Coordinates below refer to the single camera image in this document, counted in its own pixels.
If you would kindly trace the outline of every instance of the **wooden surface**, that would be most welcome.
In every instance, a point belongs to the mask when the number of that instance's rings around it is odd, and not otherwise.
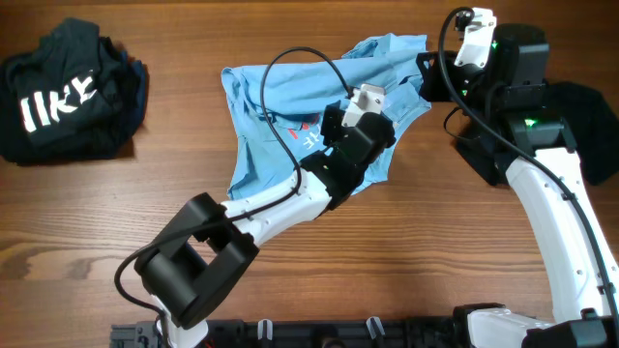
[[[336,58],[368,36],[428,34],[456,1],[0,0],[0,58],[31,50],[66,16],[101,25],[150,73],[134,158],[16,167],[0,163],[0,345],[106,347],[111,324],[154,314],[112,284],[121,259],[150,242],[192,196],[226,199],[236,137],[224,67],[266,64],[292,45]],[[616,0],[473,1],[500,22],[542,26],[547,75],[601,90],[619,111]],[[299,54],[288,61],[313,61]],[[500,302],[549,318],[544,264],[515,194],[491,188],[452,147],[436,104],[398,144],[388,183],[262,248],[213,318],[400,318]],[[619,251],[619,177],[589,193]],[[136,275],[125,283],[145,294]]]

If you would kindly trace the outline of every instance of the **wood grain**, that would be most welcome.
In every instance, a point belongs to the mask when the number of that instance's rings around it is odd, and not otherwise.
[[[111,324],[153,319],[112,284],[120,260],[150,242],[191,197],[224,200],[236,137],[224,67],[268,63],[292,45],[341,56],[368,36],[428,34],[436,48],[456,1],[0,2],[0,58],[31,50],[63,18],[101,25],[150,73],[134,157],[57,166],[0,163],[0,345],[106,347]],[[602,91],[619,110],[614,0],[473,1],[501,22],[546,30],[547,75]],[[584,18],[586,25],[581,25]],[[288,61],[313,61],[295,55]],[[501,302],[551,317],[544,264],[514,193],[485,185],[441,129],[435,104],[398,144],[388,183],[295,226],[264,248],[213,318],[399,318]],[[619,177],[588,188],[619,251]],[[205,256],[208,253],[201,246]],[[144,294],[133,272],[128,288]]]

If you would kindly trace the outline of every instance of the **black cloth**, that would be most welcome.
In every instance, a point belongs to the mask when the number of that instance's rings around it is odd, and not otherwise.
[[[37,50],[5,61],[0,154],[24,164],[115,156],[140,84],[122,58],[96,24],[69,18]]]
[[[559,111],[570,125],[587,182],[601,184],[619,171],[619,121],[602,93],[561,82],[550,85],[545,104]]]

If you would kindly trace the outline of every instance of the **wooden table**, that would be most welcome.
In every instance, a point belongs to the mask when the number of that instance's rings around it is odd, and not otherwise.
[[[428,34],[433,50],[445,16],[463,3],[0,4],[3,59],[35,48],[38,37],[76,16],[99,23],[102,35],[148,66],[148,110],[133,138],[133,157],[0,164],[0,345],[106,347],[111,324],[154,319],[116,293],[112,276],[121,259],[150,242],[194,195],[208,191],[226,199],[237,142],[221,69],[266,64],[293,45],[337,58],[368,36],[390,32]],[[543,27],[551,44],[547,76],[599,89],[618,111],[618,4],[469,5],[492,7],[500,22]],[[456,41],[449,47],[457,48]],[[511,190],[487,186],[454,150],[441,128],[451,108],[435,104],[412,125],[398,144],[388,183],[262,248],[212,318],[401,318],[448,314],[455,305],[478,302],[551,317],[544,264],[524,210]],[[589,193],[608,242],[619,251],[619,176]],[[133,271],[125,283],[145,297]]]

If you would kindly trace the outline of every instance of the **blue fabric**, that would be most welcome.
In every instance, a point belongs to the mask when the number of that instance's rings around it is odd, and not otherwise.
[[[348,85],[370,83],[385,88],[383,113],[394,121],[397,140],[417,117],[430,109],[430,103],[418,94],[423,80],[416,64],[417,54],[426,51],[426,38],[394,34],[371,37],[334,62]],[[231,199],[248,197],[276,185],[293,170],[260,107],[260,81],[265,68],[247,66],[221,72],[239,145],[228,190]],[[271,68],[264,93],[267,111],[297,160],[325,148],[320,135],[323,111],[345,94],[337,75],[325,62],[278,64]],[[343,100],[342,108],[347,103]],[[385,150],[369,166],[355,193],[387,180],[395,148]]]

